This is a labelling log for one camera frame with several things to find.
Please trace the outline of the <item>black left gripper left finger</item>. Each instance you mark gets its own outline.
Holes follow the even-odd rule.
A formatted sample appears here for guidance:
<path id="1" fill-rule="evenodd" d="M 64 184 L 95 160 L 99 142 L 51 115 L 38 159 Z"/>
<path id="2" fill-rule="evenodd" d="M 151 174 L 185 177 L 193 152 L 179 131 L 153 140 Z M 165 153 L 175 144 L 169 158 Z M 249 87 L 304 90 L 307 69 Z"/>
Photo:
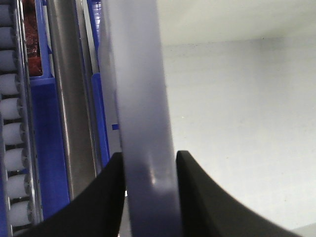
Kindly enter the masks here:
<path id="1" fill-rule="evenodd" d="M 114 153 L 102 172 L 73 201 L 23 232 L 23 237 L 117 237 L 125 196 L 122 153 Z"/>

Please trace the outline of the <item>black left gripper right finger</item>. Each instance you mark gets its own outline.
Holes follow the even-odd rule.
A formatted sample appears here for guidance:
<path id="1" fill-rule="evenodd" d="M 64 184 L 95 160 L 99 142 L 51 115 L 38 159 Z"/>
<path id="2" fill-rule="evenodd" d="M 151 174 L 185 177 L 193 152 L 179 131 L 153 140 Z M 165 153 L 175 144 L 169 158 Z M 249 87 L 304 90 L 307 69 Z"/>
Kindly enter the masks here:
<path id="1" fill-rule="evenodd" d="M 294 237 L 230 196 L 188 151 L 176 156 L 183 234 L 186 237 Z"/>

